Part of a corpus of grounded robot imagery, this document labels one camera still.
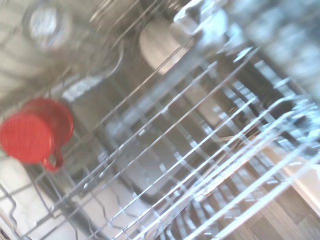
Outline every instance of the glass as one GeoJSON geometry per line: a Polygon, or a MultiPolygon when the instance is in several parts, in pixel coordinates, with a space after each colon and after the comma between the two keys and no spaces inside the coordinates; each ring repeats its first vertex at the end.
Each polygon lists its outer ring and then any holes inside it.
{"type": "Polygon", "coordinates": [[[23,17],[23,31],[41,52],[90,76],[110,76],[123,56],[122,42],[115,44],[110,34],[98,32],[56,0],[31,5],[23,17]]]}

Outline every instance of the dishwasher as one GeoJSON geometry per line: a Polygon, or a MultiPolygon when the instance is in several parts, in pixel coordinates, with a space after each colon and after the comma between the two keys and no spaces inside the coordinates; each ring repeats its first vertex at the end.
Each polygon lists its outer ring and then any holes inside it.
{"type": "Polygon", "coordinates": [[[54,170],[1,142],[0,239],[227,237],[320,160],[319,11],[0,0],[0,122],[35,99],[73,119],[54,170]]]}

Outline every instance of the wooden floor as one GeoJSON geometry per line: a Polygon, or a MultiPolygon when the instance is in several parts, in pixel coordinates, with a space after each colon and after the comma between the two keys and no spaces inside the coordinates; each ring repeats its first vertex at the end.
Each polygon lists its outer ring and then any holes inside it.
{"type": "Polygon", "coordinates": [[[320,240],[320,217],[291,187],[226,240],[320,240]]]}

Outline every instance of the metal wire rack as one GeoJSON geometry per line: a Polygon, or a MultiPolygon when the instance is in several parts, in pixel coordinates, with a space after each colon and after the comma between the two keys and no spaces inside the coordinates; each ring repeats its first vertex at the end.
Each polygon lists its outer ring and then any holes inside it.
{"type": "MultiPolygon", "coordinates": [[[[116,42],[135,43],[161,3],[130,4],[111,24],[121,25],[116,42]]],[[[27,5],[5,0],[0,11],[27,5]]],[[[88,19],[103,28],[116,5],[97,1],[88,19]]],[[[19,34],[6,24],[2,52],[19,34]]],[[[69,106],[75,131],[56,173],[3,154],[1,228],[18,239],[222,239],[319,161],[317,105],[259,48],[201,51],[195,45],[163,76],[166,62],[153,70],[130,44],[108,79],[50,64],[25,77],[32,85],[4,96],[1,116],[52,97],[69,106]]]]}

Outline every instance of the red cup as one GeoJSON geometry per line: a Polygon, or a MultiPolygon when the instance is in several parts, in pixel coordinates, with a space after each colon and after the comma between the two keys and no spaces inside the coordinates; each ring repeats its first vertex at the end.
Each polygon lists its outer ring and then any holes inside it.
{"type": "Polygon", "coordinates": [[[42,163],[49,171],[56,171],[64,162],[60,148],[70,140],[73,130],[72,115],[63,104],[36,98],[0,126],[0,144],[24,164],[42,163]],[[48,160],[51,155],[55,164],[48,160]]]}

